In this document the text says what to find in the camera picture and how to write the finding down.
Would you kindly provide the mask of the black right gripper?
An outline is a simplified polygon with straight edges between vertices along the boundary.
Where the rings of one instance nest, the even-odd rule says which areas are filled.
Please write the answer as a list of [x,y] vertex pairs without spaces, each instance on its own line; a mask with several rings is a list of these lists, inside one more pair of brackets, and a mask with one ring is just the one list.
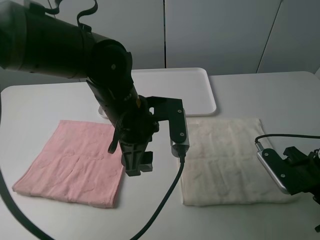
[[284,160],[292,174],[289,177],[289,190],[292,195],[311,193],[314,198],[320,197],[320,149],[304,154],[296,147],[287,147]]

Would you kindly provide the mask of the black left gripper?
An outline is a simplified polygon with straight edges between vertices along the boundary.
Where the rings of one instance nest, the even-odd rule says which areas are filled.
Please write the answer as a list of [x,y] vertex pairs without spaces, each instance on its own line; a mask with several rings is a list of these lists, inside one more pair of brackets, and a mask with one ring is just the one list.
[[159,123],[150,112],[148,99],[142,95],[118,118],[113,134],[113,149],[120,143],[121,164],[129,177],[153,171],[153,152],[145,150],[153,134],[158,131]]

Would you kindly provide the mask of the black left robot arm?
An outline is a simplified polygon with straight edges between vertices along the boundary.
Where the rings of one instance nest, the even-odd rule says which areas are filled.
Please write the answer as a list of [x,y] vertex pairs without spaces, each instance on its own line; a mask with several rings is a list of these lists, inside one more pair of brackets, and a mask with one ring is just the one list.
[[4,70],[86,79],[95,99],[114,126],[108,152],[121,149],[128,176],[153,169],[147,151],[159,125],[151,120],[145,97],[132,78],[133,58],[116,40],[54,18],[58,9],[26,0],[0,4],[0,66]]

